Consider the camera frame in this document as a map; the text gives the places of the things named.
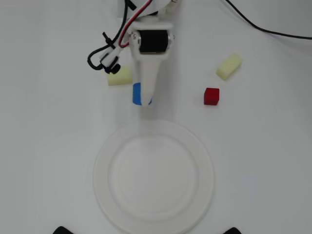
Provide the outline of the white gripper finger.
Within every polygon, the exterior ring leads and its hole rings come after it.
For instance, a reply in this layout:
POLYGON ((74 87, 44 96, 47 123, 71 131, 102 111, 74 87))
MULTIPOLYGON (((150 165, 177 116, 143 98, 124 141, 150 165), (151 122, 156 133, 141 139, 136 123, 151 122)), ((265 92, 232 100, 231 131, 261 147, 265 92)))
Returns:
POLYGON ((133 62, 133 103, 146 107, 152 103, 157 78, 166 59, 148 57, 133 62))

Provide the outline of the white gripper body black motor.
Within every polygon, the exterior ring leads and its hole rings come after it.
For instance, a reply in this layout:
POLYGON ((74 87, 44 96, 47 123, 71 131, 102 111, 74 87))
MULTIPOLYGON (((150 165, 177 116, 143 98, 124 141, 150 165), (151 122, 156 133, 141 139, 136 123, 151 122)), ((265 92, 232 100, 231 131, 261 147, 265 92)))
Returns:
POLYGON ((169 22, 134 22, 129 46, 135 60, 166 60, 173 44, 173 24, 169 22))

